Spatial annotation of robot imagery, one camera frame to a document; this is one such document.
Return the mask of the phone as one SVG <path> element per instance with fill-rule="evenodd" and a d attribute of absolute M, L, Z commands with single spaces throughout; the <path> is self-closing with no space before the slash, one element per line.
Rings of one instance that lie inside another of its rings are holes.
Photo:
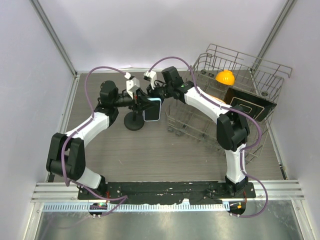
<path fill-rule="evenodd" d="M 149 98 L 147 100 L 148 106 L 143 111 L 143 120 L 145 122 L 156 122 L 161 117 L 162 100 L 159 97 Z"/>

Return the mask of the black phone stand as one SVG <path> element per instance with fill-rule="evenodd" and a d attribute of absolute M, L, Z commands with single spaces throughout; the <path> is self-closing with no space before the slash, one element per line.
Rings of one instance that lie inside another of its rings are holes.
<path fill-rule="evenodd" d="M 130 131 L 138 131 L 145 124 L 142 113 L 136 111 L 127 113 L 124 117 L 123 122 L 125 127 Z"/>

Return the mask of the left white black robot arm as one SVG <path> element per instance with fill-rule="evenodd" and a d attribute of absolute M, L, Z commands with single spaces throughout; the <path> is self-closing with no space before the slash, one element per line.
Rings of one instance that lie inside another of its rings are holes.
<path fill-rule="evenodd" d="M 126 85 L 133 91 L 119 89 L 113 81 L 104 81 L 100 86 L 98 104 L 93 114 L 81 125 L 67 133 L 55 133 L 51 138 L 46 170 L 67 180 L 89 188 L 89 194 L 100 200 L 107 192 L 105 179 L 86 166 L 85 148 L 102 131 L 117 119 L 121 107 L 134 113 L 152 108 L 159 110 L 162 100 L 150 97 L 136 84 L 137 79 L 128 80 Z"/>

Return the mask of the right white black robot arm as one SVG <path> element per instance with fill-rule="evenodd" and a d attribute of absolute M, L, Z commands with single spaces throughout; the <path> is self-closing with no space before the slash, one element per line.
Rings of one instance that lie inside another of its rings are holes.
<path fill-rule="evenodd" d="M 192 80 L 184 82 L 175 67 L 164 69 L 161 73 L 167 89 L 163 96 L 196 108 L 216 124 L 216 140 L 225 151 L 227 163 L 225 190 L 230 197 L 236 198 L 249 181 L 243 153 L 250 134 L 247 115 L 240 106 L 232 107 L 205 93 L 198 87 L 194 71 L 190 68 L 189 72 Z"/>

